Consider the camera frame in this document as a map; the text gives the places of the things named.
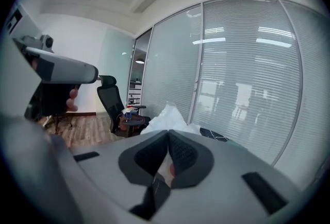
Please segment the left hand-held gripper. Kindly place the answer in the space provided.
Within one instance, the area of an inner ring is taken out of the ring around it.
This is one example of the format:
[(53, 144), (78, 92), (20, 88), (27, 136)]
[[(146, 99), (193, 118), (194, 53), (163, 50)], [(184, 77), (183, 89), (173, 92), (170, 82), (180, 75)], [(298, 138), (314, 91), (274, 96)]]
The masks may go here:
[(40, 38), (22, 36), (13, 40), (41, 78), (25, 110), (24, 117), (27, 119), (66, 113), (70, 91), (79, 89), (79, 84), (94, 83), (98, 78), (95, 66), (54, 54), (54, 39), (49, 35)]

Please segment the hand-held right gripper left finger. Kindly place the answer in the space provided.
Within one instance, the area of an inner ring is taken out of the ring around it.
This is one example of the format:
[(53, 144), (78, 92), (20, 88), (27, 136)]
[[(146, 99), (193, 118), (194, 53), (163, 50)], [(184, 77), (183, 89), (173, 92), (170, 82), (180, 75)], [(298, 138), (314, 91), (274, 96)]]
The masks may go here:
[(75, 151), (95, 187), (125, 212), (151, 220), (170, 188), (156, 178), (168, 152), (168, 132), (156, 131)]

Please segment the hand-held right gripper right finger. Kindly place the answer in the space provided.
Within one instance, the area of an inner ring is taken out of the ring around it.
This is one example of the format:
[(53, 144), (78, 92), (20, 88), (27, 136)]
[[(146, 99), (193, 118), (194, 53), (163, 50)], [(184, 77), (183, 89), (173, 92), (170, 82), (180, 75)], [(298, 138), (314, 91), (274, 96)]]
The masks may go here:
[(169, 223), (283, 223), (285, 206), (301, 194), (242, 147), (175, 130), (168, 139), (175, 167)]

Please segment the person's left hand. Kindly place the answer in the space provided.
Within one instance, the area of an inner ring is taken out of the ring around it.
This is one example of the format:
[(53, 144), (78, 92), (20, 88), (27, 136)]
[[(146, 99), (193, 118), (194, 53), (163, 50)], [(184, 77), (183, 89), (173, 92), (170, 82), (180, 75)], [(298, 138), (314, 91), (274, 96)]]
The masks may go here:
[(78, 96), (78, 89), (72, 89), (69, 98), (66, 100), (67, 112), (76, 112), (78, 106), (75, 104), (75, 99)]

